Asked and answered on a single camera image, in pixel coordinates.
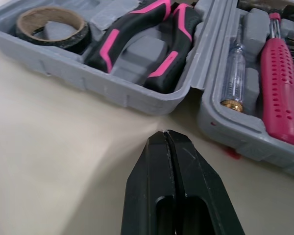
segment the roll of tape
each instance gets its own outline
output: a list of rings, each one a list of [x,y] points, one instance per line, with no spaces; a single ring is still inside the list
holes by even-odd
[[[58,41],[36,37],[35,34],[43,31],[50,21],[68,24],[76,32]],[[19,16],[16,25],[17,37],[40,46],[54,46],[80,54],[91,42],[87,22],[77,13],[61,7],[43,6],[28,10]]]

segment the beige table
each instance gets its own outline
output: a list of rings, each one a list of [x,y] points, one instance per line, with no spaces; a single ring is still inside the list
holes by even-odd
[[[247,235],[294,235],[294,178],[206,139],[199,99],[192,92],[170,116],[150,117],[0,53],[0,235],[120,234],[126,180],[163,129],[188,135],[219,173]]]

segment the screwdriver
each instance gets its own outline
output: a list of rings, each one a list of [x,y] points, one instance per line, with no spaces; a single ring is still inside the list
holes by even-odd
[[[234,46],[232,46],[229,52],[221,99],[221,105],[238,112],[243,112],[243,95],[245,88],[246,62],[242,37],[243,25],[240,23]]]
[[[261,54],[263,122],[268,134],[294,145],[294,63],[281,39],[278,13],[271,13],[270,39]]]

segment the black grip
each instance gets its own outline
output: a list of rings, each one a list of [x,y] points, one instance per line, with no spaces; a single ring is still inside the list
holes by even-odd
[[[144,87],[168,94],[176,87],[186,57],[193,45],[193,35],[200,15],[189,5],[180,4],[173,13],[173,46],[164,62],[149,75]]]
[[[171,12],[170,0],[145,0],[135,10],[115,21],[85,64],[110,73],[126,43],[137,33],[165,20]]]

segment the red object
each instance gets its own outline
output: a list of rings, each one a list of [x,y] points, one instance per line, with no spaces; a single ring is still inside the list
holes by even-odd
[[[268,134],[294,145],[294,63],[283,39],[269,39],[261,55],[263,122]]]
[[[269,14],[269,18],[272,20],[272,19],[277,19],[279,20],[279,22],[281,22],[281,16],[279,13],[271,13]]]
[[[231,158],[236,160],[239,160],[242,157],[241,154],[238,154],[234,148],[227,147],[225,151]]]

